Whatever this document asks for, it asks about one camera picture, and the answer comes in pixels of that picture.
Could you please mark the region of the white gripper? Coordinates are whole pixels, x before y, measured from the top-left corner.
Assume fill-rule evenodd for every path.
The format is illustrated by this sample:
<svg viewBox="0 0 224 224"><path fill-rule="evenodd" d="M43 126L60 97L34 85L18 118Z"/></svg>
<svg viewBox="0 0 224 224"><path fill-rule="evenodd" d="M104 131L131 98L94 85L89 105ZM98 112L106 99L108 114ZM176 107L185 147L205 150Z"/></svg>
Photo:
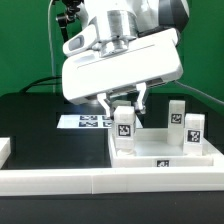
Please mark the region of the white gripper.
<svg viewBox="0 0 224 224"><path fill-rule="evenodd" d="M130 92L136 86L135 111L144 114L146 84L162 85L183 74L177 43L177 31L171 28L131 41L120 54L101 58L98 51L86 50L70 56L62 67L63 95L73 104L97 97L106 116L114 119L108 94Z"/></svg>

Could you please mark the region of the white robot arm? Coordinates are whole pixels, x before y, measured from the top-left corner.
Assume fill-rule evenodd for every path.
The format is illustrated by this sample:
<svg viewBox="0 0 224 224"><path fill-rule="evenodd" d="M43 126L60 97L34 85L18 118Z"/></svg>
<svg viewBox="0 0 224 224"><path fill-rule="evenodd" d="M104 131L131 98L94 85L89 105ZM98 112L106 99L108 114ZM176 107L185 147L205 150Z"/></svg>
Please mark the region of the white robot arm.
<svg viewBox="0 0 224 224"><path fill-rule="evenodd" d="M98 100L111 116L111 99L138 94L145 110L148 89L179 79L183 68L176 46L189 20L187 0L84 0L82 31L66 41L62 67L65 98Z"/></svg>

